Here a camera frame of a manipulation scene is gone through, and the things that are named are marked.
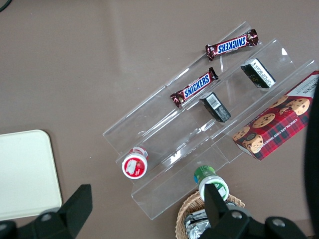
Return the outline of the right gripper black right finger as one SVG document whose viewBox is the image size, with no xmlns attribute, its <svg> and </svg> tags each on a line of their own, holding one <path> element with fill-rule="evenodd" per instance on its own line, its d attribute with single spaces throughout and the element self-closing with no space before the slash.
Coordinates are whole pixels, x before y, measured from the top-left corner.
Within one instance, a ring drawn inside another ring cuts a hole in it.
<svg viewBox="0 0 319 239">
<path fill-rule="evenodd" d="M 226 205 L 213 184 L 205 184 L 205 211 L 212 228 L 226 228 L 232 225 L 232 210 Z"/>
</svg>

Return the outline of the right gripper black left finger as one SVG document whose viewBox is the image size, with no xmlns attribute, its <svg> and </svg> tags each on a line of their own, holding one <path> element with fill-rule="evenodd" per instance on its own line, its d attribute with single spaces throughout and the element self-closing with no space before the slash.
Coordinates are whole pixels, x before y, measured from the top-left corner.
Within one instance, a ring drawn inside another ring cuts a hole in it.
<svg viewBox="0 0 319 239">
<path fill-rule="evenodd" d="M 93 209 L 92 188 L 90 184 L 82 184 L 59 209 L 71 236 L 77 236 L 90 216 Z"/>
</svg>

